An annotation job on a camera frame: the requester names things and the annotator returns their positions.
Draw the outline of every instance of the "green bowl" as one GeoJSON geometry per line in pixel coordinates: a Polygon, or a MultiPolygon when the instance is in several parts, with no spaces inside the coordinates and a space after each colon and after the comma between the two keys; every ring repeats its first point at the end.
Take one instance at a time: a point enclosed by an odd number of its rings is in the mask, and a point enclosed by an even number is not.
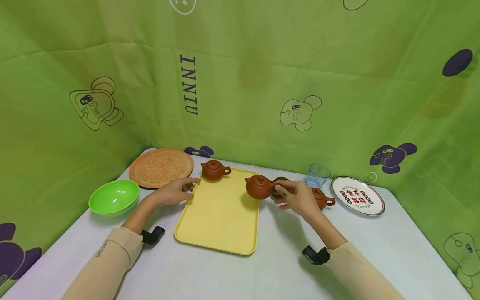
{"type": "Polygon", "coordinates": [[[120,216],[135,206],[140,188],[135,181],[116,180],[99,187],[88,200],[88,207],[103,216],[120,216]]]}

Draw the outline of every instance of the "yellow tray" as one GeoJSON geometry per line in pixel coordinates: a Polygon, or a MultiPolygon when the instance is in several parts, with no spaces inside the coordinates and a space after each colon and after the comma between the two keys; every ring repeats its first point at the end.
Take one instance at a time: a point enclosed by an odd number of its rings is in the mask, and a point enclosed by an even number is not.
{"type": "Polygon", "coordinates": [[[195,185],[175,227],[178,241],[240,255],[255,251],[260,201],[245,191],[245,178],[257,173],[231,169],[219,181],[195,185]]]}

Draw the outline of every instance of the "beige sleeve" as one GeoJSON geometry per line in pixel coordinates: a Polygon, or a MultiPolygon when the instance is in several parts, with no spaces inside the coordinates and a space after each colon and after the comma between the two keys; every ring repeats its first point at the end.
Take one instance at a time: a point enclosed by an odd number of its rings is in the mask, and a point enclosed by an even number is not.
{"type": "Polygon", "coordinates": [[[140,254],[142,240],[142,236],[127,228],[114,228],[61,299],[113,299],[123,275],[133,266],[140,254]]]}
{"type": "Polygon", "coordinates": [[[326,265],[357,300],[405,299],[351,243],[328,249],[326,265]]]}

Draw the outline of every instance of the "brown clay teapot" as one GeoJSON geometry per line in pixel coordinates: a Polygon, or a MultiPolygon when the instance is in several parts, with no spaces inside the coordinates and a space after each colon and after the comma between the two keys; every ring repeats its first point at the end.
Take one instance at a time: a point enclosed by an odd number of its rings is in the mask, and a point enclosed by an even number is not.
{"type": "Polygon", "coordinates": [[[230,174],[232,169],[224,167],[221,162],[217,160],[209,160],[202,165],[202,176],[208,180],[215,181],[223,177],[223,175],[230,174]]]}
{"type": "MultiPolygon", "coordinates": [[[[279,181],[279,180],[285,180],[288,181],[287,177],[279,176],[273,180],[273,182],[279,181]]],[[[278,199],[278,198],[283,198],[282,195],[280,195],[276,190],[275,190],[275,185],[272,186],[272,193],[270,194],[270,197],[278,199]]]]}
{"type": "Polygon", "coordinates": [[[245,189],[248,195],[253,199],[262,200],[268,197],[272,193],[272,189],[276,186],[267,177],[262,175],[253,175],[250,178],[245,178],[247,184],[245,189]]]}
{"type": "Polygon", "coordinates": [[[326,206],[335,205],[335,198],[330,198],[325,196],[322,190],[317,188],[312,188],[312,192],[313,192],[313,196],[315,197],[315,200],[317,201],[317,205],[320,209],[324,209],[326,206]]]}

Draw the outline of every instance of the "clear plastic cup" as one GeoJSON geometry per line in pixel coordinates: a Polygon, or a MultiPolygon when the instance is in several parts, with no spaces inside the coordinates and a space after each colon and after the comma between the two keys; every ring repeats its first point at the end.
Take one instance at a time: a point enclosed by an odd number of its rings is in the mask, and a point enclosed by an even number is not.
{"type": "Polygon", "coordinates": [[[312,188],[321,188],[322,185],[330,178],[330,170],[320,164],[311,164],[308,169],[307,178],[304,182],[312,188]]]}

